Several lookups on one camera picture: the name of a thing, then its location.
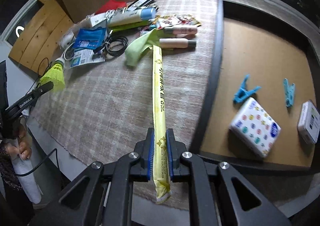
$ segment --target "shuttlecock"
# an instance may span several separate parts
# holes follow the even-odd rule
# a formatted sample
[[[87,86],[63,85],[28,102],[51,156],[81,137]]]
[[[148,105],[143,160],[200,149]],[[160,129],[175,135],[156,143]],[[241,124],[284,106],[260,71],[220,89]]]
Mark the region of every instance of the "shuttlecock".
[[[57,58],[52,68],[50,68],[42,78],[40,78],[40,84],[43,85],[48,82],[53,83],[53,90],[62,90],[65,87],[63,67],[65,60],[63,57]]]

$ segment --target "clothespin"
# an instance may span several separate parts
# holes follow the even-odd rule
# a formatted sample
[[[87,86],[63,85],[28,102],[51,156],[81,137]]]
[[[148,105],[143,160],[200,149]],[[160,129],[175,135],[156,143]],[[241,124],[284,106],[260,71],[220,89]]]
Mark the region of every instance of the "clothespin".
[[[296,85],[292,84],[289,86],[288,79],[284,78],[284,94],[285,94],[285,104],[287,107],[291,107],[294,103],[294,91],[296,89]]]
[[[247,86],[246,86],[246,82],[247,79],[249,78],[249,74],[247,74],[238,90],[237,93],[235,93],[235,96],[233,97],[233,101],[236,103],[241,103],[244,100],[246,100],[248,97],[250,97],[251,95],[255,94],[261,87],[257,86],[255,89],[247,91]]]

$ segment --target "yellow straw wrapper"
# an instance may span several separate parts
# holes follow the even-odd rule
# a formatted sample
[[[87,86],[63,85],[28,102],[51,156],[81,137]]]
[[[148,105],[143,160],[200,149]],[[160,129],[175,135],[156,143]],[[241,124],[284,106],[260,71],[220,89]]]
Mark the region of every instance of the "yellow straw wrapper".
[[[161,48],[153,46],[153,75],[152,75],[153,126],[155,129],[153,181],[156,185],[156,203],[163,203],[171,196],[167,141],[164,115],[164,84]]]

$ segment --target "small white box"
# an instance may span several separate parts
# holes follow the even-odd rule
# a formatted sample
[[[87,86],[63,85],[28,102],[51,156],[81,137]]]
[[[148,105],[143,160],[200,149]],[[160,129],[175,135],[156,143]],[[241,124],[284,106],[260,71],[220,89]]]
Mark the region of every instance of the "small white box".
[[[307,144],[316,144],[319,136],[320,114],[311,100],[302,104],[298,132]]]
[[[268,156],[281,131],[279,125],[252,97],[242,105],[229,128],[262,158]]]

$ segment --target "blue packet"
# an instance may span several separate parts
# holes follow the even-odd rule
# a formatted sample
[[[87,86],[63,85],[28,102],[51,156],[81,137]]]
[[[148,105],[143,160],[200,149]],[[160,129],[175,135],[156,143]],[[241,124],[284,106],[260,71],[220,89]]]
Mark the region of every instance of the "blue packet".
[[[95,49],[102,45],[106,28],[80,29],[73,48]]]

